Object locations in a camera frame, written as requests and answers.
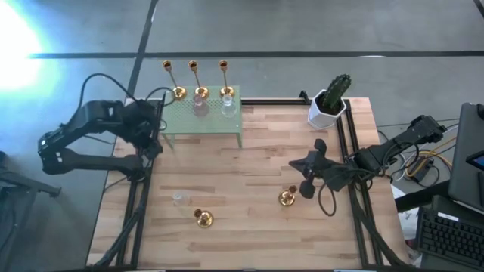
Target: black keyboard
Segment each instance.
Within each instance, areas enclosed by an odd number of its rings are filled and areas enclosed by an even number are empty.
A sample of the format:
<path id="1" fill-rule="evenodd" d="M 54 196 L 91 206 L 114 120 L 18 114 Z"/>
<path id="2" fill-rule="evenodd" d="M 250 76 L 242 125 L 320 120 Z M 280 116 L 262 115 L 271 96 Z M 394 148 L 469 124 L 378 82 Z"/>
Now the black keyboard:
<path id="1" fill-rule="evenodd" d="M 420 208 L 417 249 L 484 270 L 484 225 Z"/>

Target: concrete floor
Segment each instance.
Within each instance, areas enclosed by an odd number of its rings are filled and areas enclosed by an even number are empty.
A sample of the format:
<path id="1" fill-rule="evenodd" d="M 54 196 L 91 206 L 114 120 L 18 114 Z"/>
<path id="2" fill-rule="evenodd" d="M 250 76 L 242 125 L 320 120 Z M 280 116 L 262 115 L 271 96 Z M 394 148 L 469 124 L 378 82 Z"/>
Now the concrete floor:
<path id="1" fill-rule="evenodd" d="M 150 0 L 0 2 L 0 12 L 8 12 L 12 20 L 0 26 L 2 37 L 7 33 L 0 44 L 4 116 L 0 150 L 9 155 L 12 169 L 63 188 L 57 199 L 39 195 L 20 235 L 12 271 L 84 265 L 106 173 L 46 175 L 36 141 L 69 119 L 86 76 L 108 73 L 127 86 L 135 63 L 134 59 L 17 61 L 12 51 L 136 52 L 149 5 Z M 472 0 L 160 0 L 147 44 L 148 52 L 466 50 L 484 50 L 484 19 Z M 378 125 L 410 122 L 420 114 L 458 118 L 463 102 L 484 102 L 482 57 L 228 61 L 229 84 L 240 85 L 244 97 L 295 97 L 300 90 L 314 95 L 333 77 L 348 73 L 353 85 L 346 96 L 370 97 Z M 174 74 L 179 84 L 194 85 L 186 62 L 173 60 Z M 204 85 L 221 85 L 217 62 L 199 61 Z M 135 95 L 143 97 L 160 85 L 171 85 L 160 60 L 144 60 Z M 89 83 L 85 94 L 85 101 L 123 98 L 116 86 L 99 78 Z M 398 125 L 381 128 L 390 137 L 402 129 Z M 100 137 L 114 140 L 109 134 Z M 113 151 L 112 146 L 89 139 L 77 141 L 72 148 L 102 156 Z M 452 152 L 445 155 L 451 159 Z M 441 173 L 442 180 L 448 177 L 444 168 Z M 406 192 L 418 189 L 406 181 L 396 185 Z"/>

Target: white planter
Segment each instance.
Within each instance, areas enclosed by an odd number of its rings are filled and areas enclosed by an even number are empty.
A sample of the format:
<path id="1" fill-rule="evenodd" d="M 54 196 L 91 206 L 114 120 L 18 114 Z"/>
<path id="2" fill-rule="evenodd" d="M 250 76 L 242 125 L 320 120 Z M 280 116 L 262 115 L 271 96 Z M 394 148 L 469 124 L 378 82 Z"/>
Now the white planter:
<path id="1" fill-rule="evenodd" d="M 316 98 L 322 96 L 325 91 L 326 90 L 322 89 L 314 98 L 312 98 L 311 107 L 309 108 L 308 123 L 314 129 L 325 129 L 331 127 L 340 117 L 341 113 L 346 110 L 346 104 L 343 99 L 341 99 L 341 104 L 343 106 L 338 114 L 331 115 L 319 111 L 318 106 L 316 105 Z"/>

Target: wooden table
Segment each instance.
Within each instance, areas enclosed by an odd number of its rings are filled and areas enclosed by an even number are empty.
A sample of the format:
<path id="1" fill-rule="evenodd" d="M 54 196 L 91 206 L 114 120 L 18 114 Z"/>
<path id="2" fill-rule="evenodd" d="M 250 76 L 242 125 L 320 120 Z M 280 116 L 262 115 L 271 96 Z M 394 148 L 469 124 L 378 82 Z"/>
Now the wooden table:
<path id="1" fill-rule="evenodd" d="M 378 144 L 369 99 L 350 100 L 360 147 Z M 287 163 L 314 150 L 316 138 L 326 141 L 329 159 L 341 161 L 336 129 L 314 131 L 307 124 L 308 109 L 244 106 L 242 149 L 230 135 L 178 136 L 174 150 L 165 148 L 154 165 L 138 268 L 361 267 L 346 188 L 335 193 L 337 213 L 332 218 L 322 213 L 316 198 L 297 194 L 290 207 L 278 203 L 283 189 L 299 186 L 303 179 Z M 134 153 L 130 144 L 116 142 L 115 156 L 130 153 Z M 121 177 L 112 172 L 107 183 Z M 180 190 L 190 196 L 187 206 L 173 204 L 172 196 Z M 128 182 L 123 182 L 104 194 L 88 264 L 101 258 L 119 234 L 128 191 Z M 388 180 L 375 179 L 370 195 L 378 230 L 396 254 L 408 261 Z M 328 190 L 323 192 L 323 204 L 332 209 Z M 197 208 L 213 213 L 211 227 L 197 226 L 193 216 Z M 368 235 L 365 241 L 372 260 Z"/>

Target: gold candle holder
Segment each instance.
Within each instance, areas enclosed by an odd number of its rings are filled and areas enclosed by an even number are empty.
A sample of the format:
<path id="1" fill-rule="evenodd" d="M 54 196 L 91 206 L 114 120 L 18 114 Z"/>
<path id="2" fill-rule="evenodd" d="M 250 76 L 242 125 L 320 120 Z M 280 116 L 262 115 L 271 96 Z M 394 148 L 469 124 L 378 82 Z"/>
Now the gold candle holder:
<path id="1" fill-rule="evenodd" d="M 195 94 L 199 94 L 203 99 L 207 99 L 209 97 L 209 89 L 207 87 L 202 87 L 200 85 L 200 81 L 198 80 L 198 75 L 197 75 L 197 69 L 198 69 L 197 61 L 194 61 L 194 60 L 189 61 L 188 67 L 190 67 L 190 70 L 195 74 L 195 79 L 197 80 L 198 88 L 195 89 Z"/>
<path id="2" fill-rule="evenodd" d="M 235 90 L 232 87 L 227 86 L 227 76 L 225 76 L 225 72 L 227 71 L 227 68 L 228 68 L 228 63 L 225 60 L 220 60 L 219 66 L 220 66 L 220 70 L 224 74 L 224 83 L 225 83 L 225 87 L 220 89 L 220 96 L 223 97 L 224 95 L 229 94 L 233 97 L 235 96 Z"/>
<path id="3" fill-rule="evenodd" d="M 292 185 L 291 187 L 289 187 L 289 189 L 284 190 L 281 193 L 279 193 L 279 197 L 278 197 L 279 203 L 282 206 L 291 206 L 291 205 L 293 205 L 294 204 L 294 200 L 296 198 L 296 196 L 294 196 L 294 194 L 296 193 L 296 191 L 297 191 L 297 187 L 294 186 L 294 185 Z"/>
<path id="4" fill-rule="evenodd" d="M 197 218 L 197 224 L 199 227 L 207 228 L 210 227 L 213 223 L 213 215 L 209 211 L 202 211 L 200 209 L 196 209 L 194 212 L 194 216 Z"/>
<path id="5" fill-rule="evenodd" d="M 173 93 L 175 94 L 175 100 L 182 100 L 187 96 L 187 90 L 185 88 L 180 87 L 176 84 L 175 78 L 173 77 L 172 74 L 172 62 L 169 60 L 163 61 L 163 68 L 169 73 L 169 76 L 172 78 L 173 85 L 175 86 L 173 88 Z"/>

